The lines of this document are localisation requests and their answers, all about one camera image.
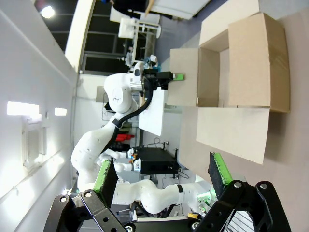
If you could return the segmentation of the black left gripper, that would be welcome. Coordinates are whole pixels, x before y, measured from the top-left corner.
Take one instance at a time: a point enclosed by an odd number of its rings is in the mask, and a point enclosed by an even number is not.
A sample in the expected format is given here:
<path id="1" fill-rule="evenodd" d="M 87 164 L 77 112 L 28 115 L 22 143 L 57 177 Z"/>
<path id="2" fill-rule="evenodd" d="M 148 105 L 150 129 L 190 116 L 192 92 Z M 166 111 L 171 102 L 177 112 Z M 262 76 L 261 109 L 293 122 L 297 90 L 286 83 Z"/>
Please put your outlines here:
<path id="1" fill-rule="evenodd" d="M 143 83 L 145 90 L 168 90 L 171 81 L 183 81 L 184 74 L 171 72 L 159 72 L 157 69 L 146 69 L 143 71 Z"/>

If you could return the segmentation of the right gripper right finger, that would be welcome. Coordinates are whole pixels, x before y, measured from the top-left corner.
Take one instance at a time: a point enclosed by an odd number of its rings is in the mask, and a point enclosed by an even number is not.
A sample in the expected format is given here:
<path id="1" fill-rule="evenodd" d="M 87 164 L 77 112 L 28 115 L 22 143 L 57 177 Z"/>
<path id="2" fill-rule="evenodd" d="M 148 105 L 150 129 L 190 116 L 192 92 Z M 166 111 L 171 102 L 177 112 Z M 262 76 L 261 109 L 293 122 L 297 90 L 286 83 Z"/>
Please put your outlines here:
<path id="1" fill-rule="evenodd" d="M 223 232 L 236 212 L 246 212 L 256 232 L 289 232 L 287 216 L 269 181 L 255 186 L 233 179 L 220 153 L 210 153 L 208 173 L 217 201 L 200 222 L 202 232 Z"/>

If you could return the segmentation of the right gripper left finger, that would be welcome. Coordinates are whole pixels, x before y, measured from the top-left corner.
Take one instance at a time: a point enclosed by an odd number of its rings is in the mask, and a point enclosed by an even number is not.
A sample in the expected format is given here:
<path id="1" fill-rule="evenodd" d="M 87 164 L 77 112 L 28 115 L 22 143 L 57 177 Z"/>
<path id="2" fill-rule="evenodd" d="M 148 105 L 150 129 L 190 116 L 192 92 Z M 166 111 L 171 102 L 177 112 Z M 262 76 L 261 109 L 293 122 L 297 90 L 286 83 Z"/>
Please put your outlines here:
<path id="1" fill-rule="evenodd" d="M 102 232 L 125 232 L 126 229 L 110 207 L 118 176 L 113 160 L 104 161 L 94 186 L 76 197 L 58 195 L 48 215 L 49 232 L 77 232 L 86 220 L 94 220 Z"/>

